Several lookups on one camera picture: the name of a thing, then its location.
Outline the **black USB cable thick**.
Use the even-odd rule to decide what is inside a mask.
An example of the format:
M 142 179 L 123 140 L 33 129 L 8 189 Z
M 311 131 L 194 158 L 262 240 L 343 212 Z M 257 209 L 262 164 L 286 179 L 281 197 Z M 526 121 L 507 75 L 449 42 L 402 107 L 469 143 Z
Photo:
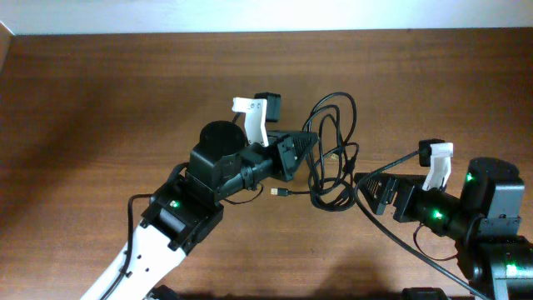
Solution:
M 271 194 L 278 197 L 307 195 L 315 208 L 327 212 L 342 212 L 356 204 L 356 191 L 353 184 L 360 146 L 357 142 L 351 141 L 356 126 L 352 124 L 348 134 L 344 137 L 340 126 L 335 125 L 336 144 L 328 150 L 321 141 L 324 127 L 322 123 L 318 128 L 317 154 L 312 150 L 306 155 L 309 168 L 307 190 L 292 191 L 287 188 L 274 187 L 271 189 Z M 337 171 L 332 177 L 326 175 L 326 158 L 334 158 L 337 161 Z

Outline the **black USB cable thin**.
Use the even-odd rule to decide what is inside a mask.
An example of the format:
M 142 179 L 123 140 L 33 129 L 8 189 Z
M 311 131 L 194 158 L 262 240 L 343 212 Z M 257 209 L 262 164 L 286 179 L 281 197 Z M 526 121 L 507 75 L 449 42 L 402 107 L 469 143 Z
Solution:
M 347 135 L 343 135 L 341 130 L 341 108 L 332 102 L 333 98 L 345 98 L 351 108 L 351 123 Z M 337 188 L 342 183 L 346 183 L 346 178 L 351 176 L 355 170 L 356 159 L 359 153 L 359 145 L 351 140 L 357 122 L 356 102 L 352 95 L 347 92 L 333 92 L 321 100 L 313 107 L 302 129 L 310 132 L 313 123 L 318 122 L 318 143 L 316 145 L 318 154 L 315 154 L 314 147 L 311 153 L 306 156 L 306 163 L 309 167 L 308 186 L 309 194 L 315 198 Z M 332 134 L 334 145 L 326 150 L 323 144 L 325 126 L 330 123 L 334 128 Z M 338 171 L 334 177 L 326 177 L 326 158 L 331 155 L 337 156 Z

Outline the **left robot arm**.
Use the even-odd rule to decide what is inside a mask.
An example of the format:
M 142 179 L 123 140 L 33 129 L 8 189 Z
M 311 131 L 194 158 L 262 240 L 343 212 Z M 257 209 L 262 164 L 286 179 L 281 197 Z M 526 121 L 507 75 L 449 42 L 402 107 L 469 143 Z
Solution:
M 138 225 L 128 225 L 127 243 L 85 299 L 144 299 L 178 267 L 223 218 L 223 202 L 243 190 L 256 190 L 266 178 L 283 182 L 318 141 L 314 132 L 273 131 L 271 145 L 249 142 L 233 122 L 208 123 L 188 162 L 148 195 Z

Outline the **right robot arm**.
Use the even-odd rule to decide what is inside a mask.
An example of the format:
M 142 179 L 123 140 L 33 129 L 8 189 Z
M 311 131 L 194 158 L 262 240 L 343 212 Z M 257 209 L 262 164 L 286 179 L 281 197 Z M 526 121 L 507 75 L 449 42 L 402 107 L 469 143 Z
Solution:
M 427 175 L 367 172 L 356 183 L 376 215 L 395 207 L 399 223 L 419 222 L 455 242 L 457 265 L 478 297 L 532 297 L 532 243 L 519 235 L 525 184 L 512 163 L 470 160 L 459 197 L 446 192 L 451 160 L 424 160 Z

